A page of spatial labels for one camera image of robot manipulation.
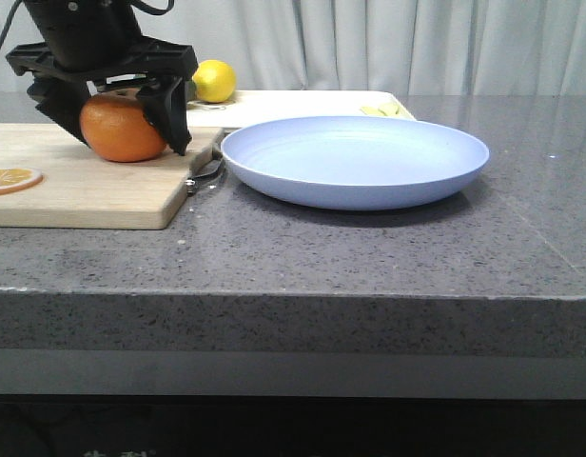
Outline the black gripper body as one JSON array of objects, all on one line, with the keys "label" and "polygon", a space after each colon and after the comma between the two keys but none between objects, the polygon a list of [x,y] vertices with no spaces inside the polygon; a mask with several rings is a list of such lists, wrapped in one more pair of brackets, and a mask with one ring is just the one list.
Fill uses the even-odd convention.
[{"label": "black gripper body", "polygon": [[194,49],[144,36],[135,11],[160,16],[163,8],[144,1],[26,1],[43,41],[6,54],[13,71],[39,72],[65,81],[123,74],[175,76],[188,80],[198,68]]}]

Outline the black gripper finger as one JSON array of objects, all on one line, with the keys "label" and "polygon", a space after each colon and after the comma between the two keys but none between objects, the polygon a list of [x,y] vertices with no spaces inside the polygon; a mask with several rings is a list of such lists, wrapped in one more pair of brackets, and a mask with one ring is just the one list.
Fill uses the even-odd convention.
[{"label": "black gripper finger", "polygon": [[87,142],[80,127],[80,113],[90,97],[86,82],[35,76],[27,94],[38,111],[83,144]]},{"label": "black gripper finger", "polygon": [[186,120],[186,89],[187,82],[181,76],[148,76],[135,95],[150,125],[181,156],[186,155],[191,141]]}]

